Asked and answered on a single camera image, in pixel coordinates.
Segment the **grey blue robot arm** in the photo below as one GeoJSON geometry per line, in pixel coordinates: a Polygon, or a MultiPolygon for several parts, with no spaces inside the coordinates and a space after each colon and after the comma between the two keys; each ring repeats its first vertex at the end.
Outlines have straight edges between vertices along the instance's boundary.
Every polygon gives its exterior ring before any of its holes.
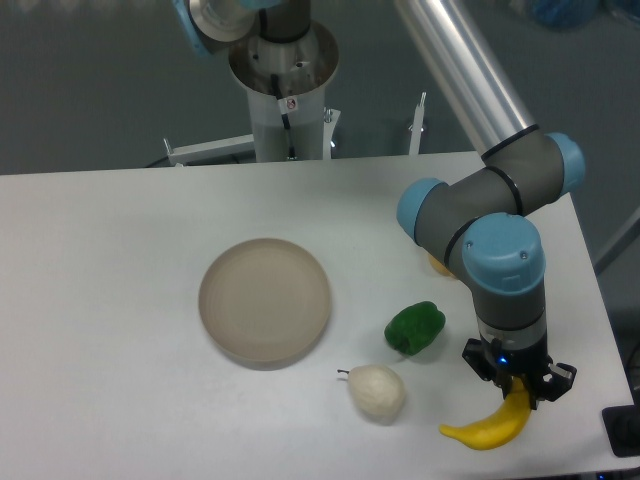
{"type": "MultiPolygon", "coordinates": [[[[339,60],[331,33],[307,1],[178,1],[199,50],[229,51],[252,107],[253,145],[262,162],[320,159],[326,125],[316,98],[339,60]]],[[[406,234],[471,291],[479,335],[463,356],[504,393],[522,383],[531,405],[555,401],[573,366],[548,353],[545,255],[529,215],[581,184],[580,148],[544,134],[459,1],[400,1],[397,9],[422,58],[483,161],[455,184],[419,180],[402,194],[396,218],[406,234]]]]}

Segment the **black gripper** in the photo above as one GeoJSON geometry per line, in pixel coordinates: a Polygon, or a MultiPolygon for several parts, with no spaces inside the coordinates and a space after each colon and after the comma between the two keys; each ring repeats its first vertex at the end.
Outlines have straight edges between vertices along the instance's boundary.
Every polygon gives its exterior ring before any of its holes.
{"type": "Polygon", "coordinates": [[[508,350],[495,339],[469,338],[462,358],[483,381],[502,385],[502,377],[517,376],[530,380],[530,406],[542,401],[555,402],[574,384],[577,369],[569,364],[551,363],[547,336],[524,349],[508,350]]]}

